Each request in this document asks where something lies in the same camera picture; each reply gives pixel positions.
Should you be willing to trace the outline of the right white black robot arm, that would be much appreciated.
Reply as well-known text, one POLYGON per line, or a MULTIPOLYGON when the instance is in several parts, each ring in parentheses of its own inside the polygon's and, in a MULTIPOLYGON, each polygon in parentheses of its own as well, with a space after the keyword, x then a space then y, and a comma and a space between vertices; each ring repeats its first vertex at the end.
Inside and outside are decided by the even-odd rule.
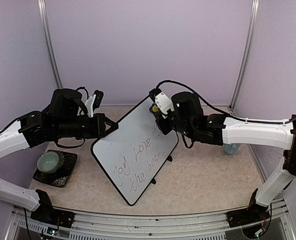
POLYGON ((248 207, 227 212, 231 228, 268 219, 269 205, 296 178, 296 115, 279 121, 237 118, 223 111, 205 115, 199 96, 186 91, 168 97, 157 90, 151 98, 151 112, 164 135, 176 131, 192 144, 248 144, 283 149, 278 167, 252 193, 248 207))

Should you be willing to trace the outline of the yellow black whiteboard eraser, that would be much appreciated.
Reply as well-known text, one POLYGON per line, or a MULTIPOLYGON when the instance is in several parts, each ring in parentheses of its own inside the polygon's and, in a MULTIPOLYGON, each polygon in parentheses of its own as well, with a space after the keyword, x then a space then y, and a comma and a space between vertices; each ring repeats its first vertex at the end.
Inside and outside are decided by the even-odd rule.
POLYGON ((151 107, 149 108, 149 111, 153 114, 156 114, 159 112, 159 109, 155 104, 152 104, 151 107))

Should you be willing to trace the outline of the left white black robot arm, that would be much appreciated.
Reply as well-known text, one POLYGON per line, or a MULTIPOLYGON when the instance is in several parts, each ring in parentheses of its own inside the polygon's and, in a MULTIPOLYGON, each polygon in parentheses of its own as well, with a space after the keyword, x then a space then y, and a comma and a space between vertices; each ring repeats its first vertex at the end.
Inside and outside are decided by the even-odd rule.
MULTIPOLYGON (((104 93, 96 90, 86 101, 77 89, 53 92, 50 104, 14 119, 0 130, 0 159, 43 143, 58 143, 62 138, 77 140, 106 137, 118 124, 103 113, 95 113, 104 93)), ((74 213, 53 207, 48 194, 40 189, 20 187, 0 178, 0 200, 31 212, 31 218, 57 227, 70 228, 74 213)))

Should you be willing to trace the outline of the white whiteboard black frame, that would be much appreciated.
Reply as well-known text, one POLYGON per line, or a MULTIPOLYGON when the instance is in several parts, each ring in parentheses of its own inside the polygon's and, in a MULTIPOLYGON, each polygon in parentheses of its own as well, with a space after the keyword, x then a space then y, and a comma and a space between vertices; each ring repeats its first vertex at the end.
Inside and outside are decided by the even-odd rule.
POLYGON ((122 118, 118 129, 95 140, 91 153, 112 185, 129 206, 153 183, 178 145, 177 133, 164 135, 145 97, 122 118))

